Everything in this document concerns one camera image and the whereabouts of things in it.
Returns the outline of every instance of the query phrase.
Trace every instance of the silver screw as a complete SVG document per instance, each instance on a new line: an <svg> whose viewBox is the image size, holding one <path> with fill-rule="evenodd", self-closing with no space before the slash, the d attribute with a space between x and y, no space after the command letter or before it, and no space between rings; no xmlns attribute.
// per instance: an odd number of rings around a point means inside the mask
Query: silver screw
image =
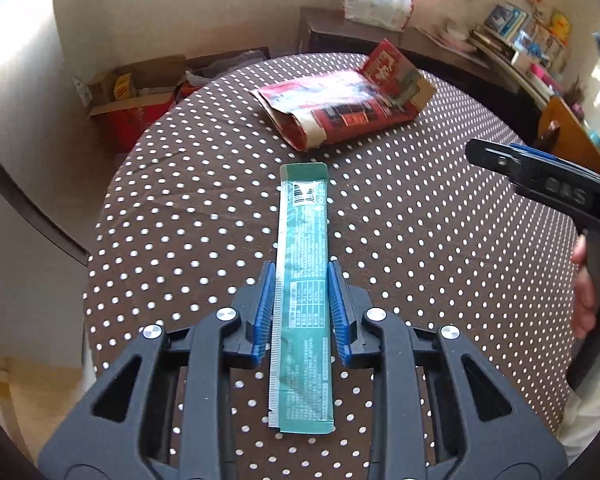
<svg viewBox="0 0 600 480"><path fill-rule="evenodd" d="M231 321L237 315L238 315L238 313L234 309L232 309L230 306L221 308L220 310L218 310L216 312L216 317L220 321Z"/></svg>
<svg viewBox="0 0 600 480"><path fill-rule="evenodd" d="M142 330L142 335L147 339L155 339L160 337L162 333L162 327L160 325L149 325L145 326Z"/></svg>
<svg viewBox="0 0 600 480"><path fill-rule="evenodd" d="M440 329L442 337L445 339L458 339L460 337L460 330L457 326L445 325Z"/></svg>
<svg viewBox="0 0 600 480"><path fill-rule="evenodd" d="M375 306L366 311L366 316L371 321L382 321L386 317L386 312L382 308Z"/></svg>

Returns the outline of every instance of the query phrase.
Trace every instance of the barcode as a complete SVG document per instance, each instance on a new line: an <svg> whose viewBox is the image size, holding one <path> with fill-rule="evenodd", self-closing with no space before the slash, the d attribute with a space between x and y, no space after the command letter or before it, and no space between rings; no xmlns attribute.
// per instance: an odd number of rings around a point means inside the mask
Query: barcode
<svg viewBox="0 0 600 480"><path fill-rule="evenodd" d="M317 182L294 182L294 206L315 204Z"/></svg>

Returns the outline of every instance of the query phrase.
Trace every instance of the black tool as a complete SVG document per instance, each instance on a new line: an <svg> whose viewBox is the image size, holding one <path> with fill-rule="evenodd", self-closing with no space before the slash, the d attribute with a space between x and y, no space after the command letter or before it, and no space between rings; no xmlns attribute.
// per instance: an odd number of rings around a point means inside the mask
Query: black tool
<svg viewBox="0 0 600 480"><path fill-rule="evenodd" d="M347 285L337 262L328 279L344 365L374 370L369 480L554 480L566 469L560 443L458 328L407 326ZM426 375L433 466L426 466L416 366Z"/></svg>
<svg viewBox="0 0 600 480"><path fill-rule="evenodd" d="M583 394L583 388L595 386L593 379L600 372L600 176L526 146L472 139L464 153L470 163L505 175L517 194L567 214L586 231L587 267L598 300L596 325L567 372L570 387Z"/></svg>
<svg viewBox="0 0 600 480"><path fill-rule="evenodd" d="M254 368L269 341L274 264L199 324L144 328L40 453L49 480L234 480L229 368ZM180 465L168 465L176 386L187 366Z"/></svg>

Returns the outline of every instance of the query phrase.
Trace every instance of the tablecloth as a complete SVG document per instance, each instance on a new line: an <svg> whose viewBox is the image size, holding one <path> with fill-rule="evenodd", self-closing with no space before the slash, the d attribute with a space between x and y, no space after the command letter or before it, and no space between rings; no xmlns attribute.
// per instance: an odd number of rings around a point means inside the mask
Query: tablecloth
<svg viewBox="0 0 600 480"><path fill-rule="evenodd" d="M308 154L272 129L249 90L359 65L355 54L271 59L224 76L155 123L120 167L98 222L84 295L97 373L142 327L175 330L228 306L276 256L280 165L328 165L329 253L375 306L422 328L455 324L554 430L568 393L572 265L566 216L516 196L471 166L472 137L518 140L441 79L411 123ZM370 370L333 359L336 431L309 437L267 427L269 359L232 370L241 479L366 478ZM430 428L426 399L421 401ZM178 459L176 413L171 453ZM430 433L424 443L435 445Z"/></svg>

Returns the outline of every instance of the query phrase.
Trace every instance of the stack of books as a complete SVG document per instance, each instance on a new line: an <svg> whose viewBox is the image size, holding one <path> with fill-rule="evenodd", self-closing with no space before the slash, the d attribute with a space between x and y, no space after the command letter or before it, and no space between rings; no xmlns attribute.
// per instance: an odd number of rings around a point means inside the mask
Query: stack of books
<svg viewBox="0 0 600 480"><path fill-rule="evenodd" d="M484 22L485 27L509 44L514 43L521 30L534 24L532 14L511 4L497 4Z"/></svg>

